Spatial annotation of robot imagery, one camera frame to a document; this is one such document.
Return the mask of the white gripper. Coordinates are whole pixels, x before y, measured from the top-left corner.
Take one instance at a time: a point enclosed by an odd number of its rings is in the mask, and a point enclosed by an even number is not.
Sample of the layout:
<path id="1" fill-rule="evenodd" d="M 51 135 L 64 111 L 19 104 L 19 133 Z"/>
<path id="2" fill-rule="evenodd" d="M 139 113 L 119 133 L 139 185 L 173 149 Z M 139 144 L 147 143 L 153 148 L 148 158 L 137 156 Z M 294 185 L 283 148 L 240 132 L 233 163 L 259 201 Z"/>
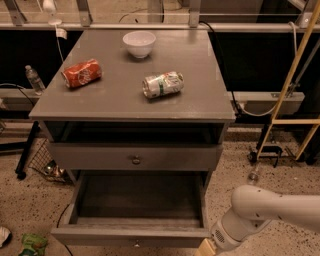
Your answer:
<path id="1" fill-rule="evenodd" d="M 211 239 L 204 239 L 196 249 L 194 256 L 216 256 L 216 247 L 217 251 L 222 253 L 232 251 L 240 245 L 240 242 L 227 234 L 220 220 L 211 227 L 211 235 L 215 243 Z"/>

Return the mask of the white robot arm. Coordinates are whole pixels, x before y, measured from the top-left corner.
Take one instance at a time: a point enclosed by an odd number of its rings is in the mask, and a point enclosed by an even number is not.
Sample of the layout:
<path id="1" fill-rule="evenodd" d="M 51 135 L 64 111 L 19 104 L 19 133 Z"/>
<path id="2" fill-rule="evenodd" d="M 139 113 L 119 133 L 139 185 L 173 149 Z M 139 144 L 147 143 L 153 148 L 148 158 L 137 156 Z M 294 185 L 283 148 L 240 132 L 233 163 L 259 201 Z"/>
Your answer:
<path id="1" fill-rule="evenodd" d="M 239 247 L 250 235 L 280 220 L 320 232 L 320 196 L 284 195 L 253 185 L 237 187 L 231 207 L 211 227 L 211 236 L 202 241 L 194 256 L 217 256 Z"/>

